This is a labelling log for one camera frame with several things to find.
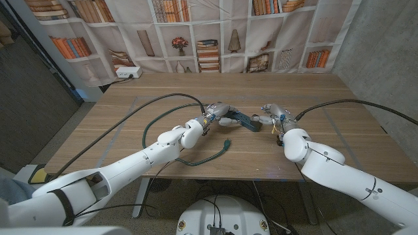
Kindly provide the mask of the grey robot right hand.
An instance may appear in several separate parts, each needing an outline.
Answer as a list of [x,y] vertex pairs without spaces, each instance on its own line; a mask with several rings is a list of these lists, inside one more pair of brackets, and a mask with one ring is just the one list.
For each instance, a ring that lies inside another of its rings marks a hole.
[[261,110],[266,114],[265,116],[254,114],[250,117],[250,120],[262,123],[263,125],[273,125],[277,129],[280,128],[283,133],[291,129],[299,129],[295,117],[285,108],[277,104],[266,104]]

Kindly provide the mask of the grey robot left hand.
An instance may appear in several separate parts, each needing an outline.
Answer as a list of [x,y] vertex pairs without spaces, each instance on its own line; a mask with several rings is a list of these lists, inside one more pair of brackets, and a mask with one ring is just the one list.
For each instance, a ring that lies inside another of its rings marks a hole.
[[228,113],[239,113],[239,111],[229,105],[222,102],[209,104],[203,112],[203,115],[196,118],[196,120],[202,125],[203,133],[206,135],[209,131],[209,126],[212,122],[217,121],[219,125],[223,127],[228,127],[232,124],[241,124],[241,121],[233,119],[231,117],[226,117]]

